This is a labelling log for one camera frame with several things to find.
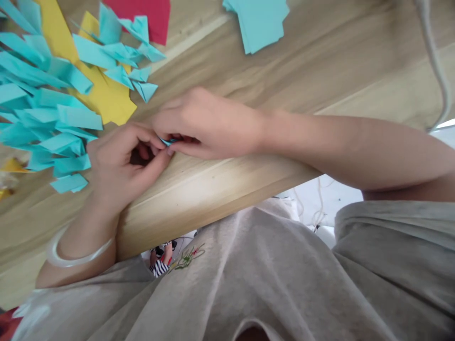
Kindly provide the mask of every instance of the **striped fabric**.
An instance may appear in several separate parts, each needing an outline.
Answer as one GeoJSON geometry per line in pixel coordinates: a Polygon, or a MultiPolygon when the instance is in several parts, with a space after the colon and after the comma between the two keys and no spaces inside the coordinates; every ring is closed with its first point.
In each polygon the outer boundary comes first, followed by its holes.
{"type": "Polygon", "coordinates": [[[153,275],[156,278],[158,278],[162,274],[164,274],[169,269],[169,267],[167,265],[165,265],[162,261],[157,260],[155,265],[151,266],[149,269],[153,273],[153,275]]]}

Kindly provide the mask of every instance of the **hand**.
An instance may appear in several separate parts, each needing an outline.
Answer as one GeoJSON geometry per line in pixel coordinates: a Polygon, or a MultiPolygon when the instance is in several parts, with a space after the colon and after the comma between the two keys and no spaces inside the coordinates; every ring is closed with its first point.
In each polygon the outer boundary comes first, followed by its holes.
{"type": "Polygon", "coordinates": [[[166,103],[151,118],[165,140],[182,136],[170,150],[201,159],[226,159],[258,150],[264,114],[241,103],[194,88],[166,103]]]}
{"type": "Polygon", "coordinates": [[[143,194],[165,170],[173,154],[150,127],[141,123],[115,129],[90,142],[87,151],[93,168],[93,196],[112,214],[120,213],[143,194]],[[134,149],[148,160],[148,148],[155,157],[146,166],[130,163],[134,149]]]}

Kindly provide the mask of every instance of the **wood grain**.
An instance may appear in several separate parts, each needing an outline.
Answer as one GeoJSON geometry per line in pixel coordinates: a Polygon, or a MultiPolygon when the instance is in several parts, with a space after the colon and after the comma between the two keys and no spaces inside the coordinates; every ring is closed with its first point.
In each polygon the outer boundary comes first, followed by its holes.
{"type": "MultiPolygon", "coordinates": [[[[96,8],[93,1],[60,3],[75,20],[86,8],[96,8]]],[[[285,37],[246,56],[237,19],[220,8],[221,0],[173,0],[169,45],[163,49],[173,57],[149,79],[160,88],[147,105],[131,94],[138,104],[133,119],[146,120],[166,101],[202,85],[263,110],[375,117],[419,129],[434,122],[441,99],[411,0],[295,0],[290,5],[285,37]]],[[[452,81],[454,22],[452,1],[432,1],[432,24],[452,81]]],[[[318,174],[273,155],[222,161],[176,155],[125,212],[118,256],[138,254],[318,174]]],[[[90,172],[85,176],[90,180],[90,172]]],[[[90,193],[58,195],[50,180],[50,171],[24,176],[17,193],[0,203],[4,308],[21,303],[33,288],[46,242],[90,193]]]]}

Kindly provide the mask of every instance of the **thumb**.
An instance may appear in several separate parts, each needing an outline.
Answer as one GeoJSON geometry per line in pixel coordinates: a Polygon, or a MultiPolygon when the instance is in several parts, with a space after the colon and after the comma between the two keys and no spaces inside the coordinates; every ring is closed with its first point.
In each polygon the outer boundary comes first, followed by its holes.
{"type": "Polygon", "coordinates": [[[212,152],[206,146],[200,143],[178,141],[169,146],[169,149],[176,152],[181,152],[188,156],[197,157],[199,159],[210,159],[212,152]]]}
{"type": "Polygon", "coordinates": [[[155,183],[161,173],[166,169],[171,161],[168,148],[160,150],[158,154],[144,167],[142,172],[136,175],[135,182],[138,186],[149,187],[155,183]]]}

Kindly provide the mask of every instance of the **red paper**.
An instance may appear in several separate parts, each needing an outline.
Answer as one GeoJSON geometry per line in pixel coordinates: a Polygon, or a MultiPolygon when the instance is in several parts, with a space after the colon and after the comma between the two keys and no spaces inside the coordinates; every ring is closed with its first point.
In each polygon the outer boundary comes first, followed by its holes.
{"type": "Polygon", "coordinates": [[[149,39],[166,45],[170,0],[104,0],[104,3],[112,8],[119,19],[134,20],[135,16],[147,16],[149,39]]]}

